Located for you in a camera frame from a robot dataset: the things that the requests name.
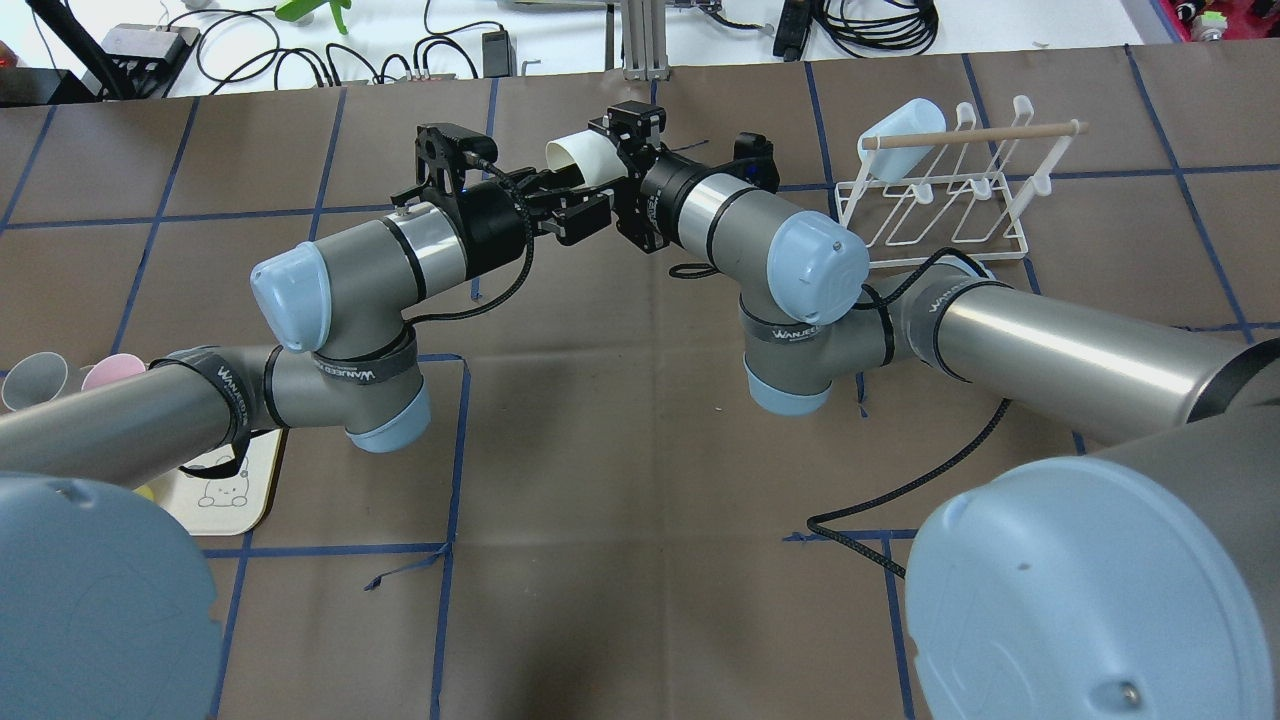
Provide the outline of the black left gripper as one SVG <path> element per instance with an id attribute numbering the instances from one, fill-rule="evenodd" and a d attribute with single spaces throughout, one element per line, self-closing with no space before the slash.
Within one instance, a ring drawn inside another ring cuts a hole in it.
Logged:
<path id="1" fill-rule="evenodd" d="M 553 208 L 535 222 L 540 234 L 573 246 L 607 228 L 613 219 L 612 197 L 598 195 L 577 165 L 534 170 L 520 178 L 524 206 Z M 458 184 L 454 193 L 454 233 L 463 250 L 465 278 L 484 275 L 517 259 L 526 249 L 526 223 L 516 201 L 497 179 Z"/>

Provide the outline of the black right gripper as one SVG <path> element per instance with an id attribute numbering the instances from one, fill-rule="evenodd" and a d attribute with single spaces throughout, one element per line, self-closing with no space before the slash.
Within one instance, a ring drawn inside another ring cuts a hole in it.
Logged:
<path id="1" fill-rule="evenodd" d="M 588 131 L 603 142 L 600 190 L 614 192 L 614 228 L 644 252 L 677 243 L 680 209 L 707 167 L 669 150 L 640 150 L 637 122 L 627 117 L 594 118 Z"/>

